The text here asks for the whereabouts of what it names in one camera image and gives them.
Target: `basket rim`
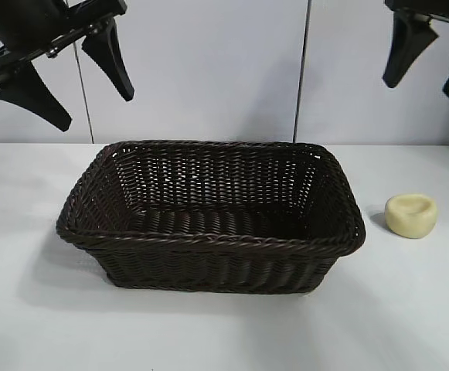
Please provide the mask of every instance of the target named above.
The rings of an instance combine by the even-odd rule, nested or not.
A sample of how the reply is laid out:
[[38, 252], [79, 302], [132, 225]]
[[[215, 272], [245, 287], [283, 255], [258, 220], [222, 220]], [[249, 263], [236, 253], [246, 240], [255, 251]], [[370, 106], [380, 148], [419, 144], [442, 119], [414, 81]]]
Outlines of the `basket rim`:
[[[260, 247], [260, 253], [264, 254], [267, 251], [273, 253], [275, 250], [288, 249], [291, 254], [299, 255], [315, 255], [316, 257], [340, 257], [352, 254], [358, 250], [366, 239], [366, 229], [362, 220], [362, 216], [358, 206], [355, 203], [351, 188], [346, 182], [347, 189], [345, 189], [343, 203], [349, 209], [349, 228], [346, 233], [338, 234], [332, 237], [316, 237], [308, 240], [300, 239], [280, 239], [276, 237], [255, 237], [251, 235], [223, 235], [214, 233], [155, 233], [155, 232], [138, 232], [138, 231], [112, 231], [112, 230], [85, 230], [77, 228], [71, 224], [71, 209], [73, 201], [76, 198], [75, 193], [79, 192], [80, 188], [84, 188], [83, 192], [88, 192], [88, 186], [92, 179], [95, 179], [96, 174], [101, 170], [106, 160], [116, 151], [122, 149], [126, 145], [143, 145], [147, 146], [194, 146], [199, 147], [243, 147], [243, 148], [308, 148], [309, 150], [317, 151], [320, 155], [327, 156], [330, 160], [337, 162], [335, 156], [326, 148], [308, 143], [287, 143], [287, 142], [246, 142], [246, 141], [119, 141], [112, 145], [106, 145], [98, 154], [89, 168], [82, 174], [76, 185], [73, 187], [71, 193], [68, 195], [61, 211], [60, 217], [56, 223], [56, 232], [66, 241], [74, 242], [78, 237], [85, 239], [95, 239], [98, 242], [105, 242], [106, 240], [129, 240], [133, 243], [141, 242], [157, 242], [164, 243], [168, 250], [188, 250], [189, 245], [194, 251], [209, 251], [209, 246], [212, 245], [212, 252], [219, 251], [236, 251], [236, 244], [241, 247]], [[83, 247], [75, 244], [77, 248], [82, 250], [108, 250], [106, 247]]]

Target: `wicker basket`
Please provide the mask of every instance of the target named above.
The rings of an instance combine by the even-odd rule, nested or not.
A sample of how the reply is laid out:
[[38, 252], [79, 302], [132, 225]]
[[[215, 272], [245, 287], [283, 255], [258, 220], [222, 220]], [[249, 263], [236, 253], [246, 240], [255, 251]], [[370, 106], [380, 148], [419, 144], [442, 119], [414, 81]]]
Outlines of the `wicker basket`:
[[309, 292], [365, 227], [318, 145], [127, 141], [73, 188], [57, 233], [123, 288]]

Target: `white table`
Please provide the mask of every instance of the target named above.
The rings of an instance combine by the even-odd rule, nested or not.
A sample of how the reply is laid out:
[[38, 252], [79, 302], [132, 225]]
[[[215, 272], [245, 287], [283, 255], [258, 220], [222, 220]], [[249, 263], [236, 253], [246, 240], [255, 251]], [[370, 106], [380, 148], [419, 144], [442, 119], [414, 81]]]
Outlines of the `white table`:
[[[366, 244], [309, 296], [130, 291], [54, 232], [101, 145], [0, 145], [0, 371], [449, 370], [449, 148], [334, 146]], [[381, 226], [425, 192], [423, 240]]]

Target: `basket weave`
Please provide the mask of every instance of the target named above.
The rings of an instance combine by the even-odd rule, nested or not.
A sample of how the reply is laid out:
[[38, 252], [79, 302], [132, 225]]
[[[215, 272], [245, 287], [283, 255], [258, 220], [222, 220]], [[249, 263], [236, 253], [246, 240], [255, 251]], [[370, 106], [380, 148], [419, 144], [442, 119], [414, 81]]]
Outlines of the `basket weave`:
[[323, 147], [198, 141], [108, 145], [57, 233], [117, 286], [254, 294], [314, 290], [366, 235]]

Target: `white wall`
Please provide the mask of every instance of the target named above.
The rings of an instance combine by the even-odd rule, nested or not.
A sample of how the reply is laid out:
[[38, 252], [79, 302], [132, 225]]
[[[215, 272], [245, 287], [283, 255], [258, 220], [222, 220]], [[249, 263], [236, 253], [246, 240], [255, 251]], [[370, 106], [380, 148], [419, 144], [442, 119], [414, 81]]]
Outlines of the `white wall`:
[[330, 144], [449, 143], [449, 25], [400, 85], [382, 75], [393, 13], [382, 0], [312, 0], [298, 140]]
[[117, 19], [126, 104], [87, 56], [96, 142], [290, 141], [306, 0], [140, 0]]
[[[383, 1], [312, 1], [298, 140], [449, 143], [449, 25], [434, 23], [441, 37], [391, 90]], [[306, 2], [128, 1], [117, 24], [135, 99], [125, 103], [80, 51], [96, 142], [291, 140]], [[90, 142], [72, 48], [35, 65], [72, 128], [0, 102], [0, 141]]]
[[63, 133], [42, 118], [0, 101], [0, 142], [90, 142], [73, 47], [62, 51], [54, 60], [42, 56], [34, 65], [49, 90], [73, 118], [71, 129]]

